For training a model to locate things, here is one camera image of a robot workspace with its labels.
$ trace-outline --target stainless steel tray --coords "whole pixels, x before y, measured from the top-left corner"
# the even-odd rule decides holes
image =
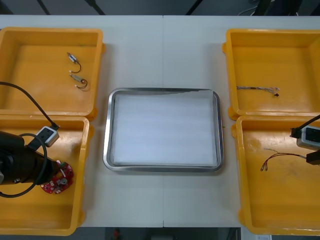
[[[218,95],[213,94],[212,110],[212,138],[214,139],[216,166],[179,166],[179,165],[124,165],[115,164],[112,156],[112,140],[113,140],[113,126],[115,118],[115,102],[117,95],[138,95],[138,96],[153,96],[153,95],[168,95],[178,93],[189,93],[198,91],[211,91],[209,89],[194,89],[194,88],[118,88],[115,89],[109,96],[107,120],[105,126],[103,162],[105,166],[112,171],[147,171],[147,172],[215,172],[219,170],[224,163],[224,146],[223,146],[223,132],[220,112],[220,100]]]

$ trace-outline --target colored wires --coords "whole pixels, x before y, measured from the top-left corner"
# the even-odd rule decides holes
[[[276,153],[273,154],[273,155],[271,155],[270,157],[268,157],[267,160],[264,161],[264,163],[262,164],[262,167],[261,167],[261,169],[260,169],[261,172],[262,172],[263,170],[268,171],[268,161],[269,161],[270,159],[275,158],[275,157],[280,157],[280,156],[297,156],[297,157],[306,159],[305,156],[300,155],[300,154],[288,153],[288,152],[278,152],[278,151],[273,150],[273,149],[270,149],[270,148],[265,148],[265,150],[271,150],[271,151],[274,151],[274,152],[276,152]]]

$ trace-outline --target red circuit board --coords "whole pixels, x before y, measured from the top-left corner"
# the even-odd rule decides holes
[[[58,173],[53,176],[51,181],[41,185],[41,188],[48,194],[60,194],[73,183],[72,178],[74,177],[74,172],[71,166],[66,162],[56,162],[59,165]]]

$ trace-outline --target electronic component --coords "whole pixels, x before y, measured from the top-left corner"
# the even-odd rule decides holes
[[[36,135],[42,138],[48,148],[51,147],[59,138],[58,132],[48,126],[41,128]]]
[[[60,194],[73,183],[74,172],[71,166],[66,162],[61,163],[59,160],[56,163],[59,165],[57,174],[47,184],[41,185],[41,188],[48,194]]]
[[[72,55],[70,52],[67,52],[66,54],[68,55],[68,58],[69,58],[74,64],[78,64],[79,67],[80,67],[80,69],[79,69],[78,71],[69,70],[69,73],[73,73],[73,74],[79,73],[79,72],[81,71],[81,69],[82,69],[82,66],[81,66],[80,62],[79,62],[79,61],[77,60],[77,58],[76,58],[74,55]]]
[[[84,86],[74,85],[74,86],[77,87],[78,89],[85,89],[85,88],[88,86],[88,81],[85,80],[84,78],[82,78],[82,77],[80,77],[80,76],[77,76],[77,75],[74,75],[74,74],[70,74],[70,77],[72,77],[72,78],[73,78],[74,80],[76,80],[77,82],[84,84]]]

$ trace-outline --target table surface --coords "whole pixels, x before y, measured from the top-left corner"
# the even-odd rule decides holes
[[[239,181],[228,117],[222,43],[230,28],[319,29],[316,17],[21,16],[1,15],[0,28],[98,28],[102,57],[85,170],[84,227],[239,227]],[[212,89],[220,97],[224,166],[219,173],[112,172],[103,163],[108,96],[115,88]]]

